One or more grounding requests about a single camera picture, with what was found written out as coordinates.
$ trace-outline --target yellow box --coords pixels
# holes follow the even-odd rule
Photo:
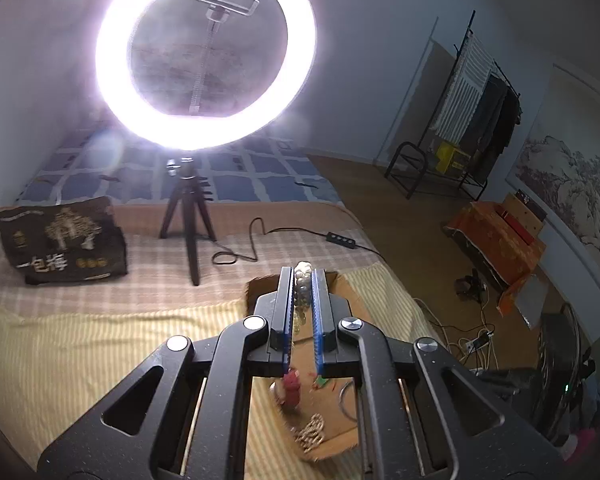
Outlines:
[[[436,157],[439,162],[436,164],[436,171],[446,174],[451,177],[462,177],[471,157],[456,148],[454,145],[445,142],[440,142],[440,146],[436,151]]]

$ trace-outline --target striped towel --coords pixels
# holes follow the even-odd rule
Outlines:
[[[436,336],[391,271],[376,263],[344,272],[388,336]],[[0,428],[33,467],[42,450],[171,335],[217,335],[245,316],[244,300],[161,312],[21,317],[0,309]],[[285,447],[270,380],[254,380],[247,479],[359,478],[357,450],[319,463]]]

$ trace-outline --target blue checkered blanket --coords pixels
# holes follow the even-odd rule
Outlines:
[[[152,142],[116,128],[65,139],[21,193],[19,205],[52,205],[109,196],[113,203],[166,202],[177,158]],[[341,203],[331,183],[289,140],[257,134],[201,150],[194,163],[208,179],[213,202]]]

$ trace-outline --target landscape painting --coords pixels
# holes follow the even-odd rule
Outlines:
[[[554,69],[513,171],[600,268],[600,95]]]

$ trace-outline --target pink object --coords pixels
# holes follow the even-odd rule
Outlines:
[[[578,437],[578,445],[576,446],[576,451],[567,459],[566,463],[570,463],[574,460],[577,460],[580,455],[587,449],[587,446],[593,442],[593,439],[596,437],[596,430],[588,428],[586,430],[580,430],[576,436]]]
[[[297,370],[291,368],[291,370],[282,377],[282,386],[285,389],[284,406],[294,408],[300,404],[300,379]]]

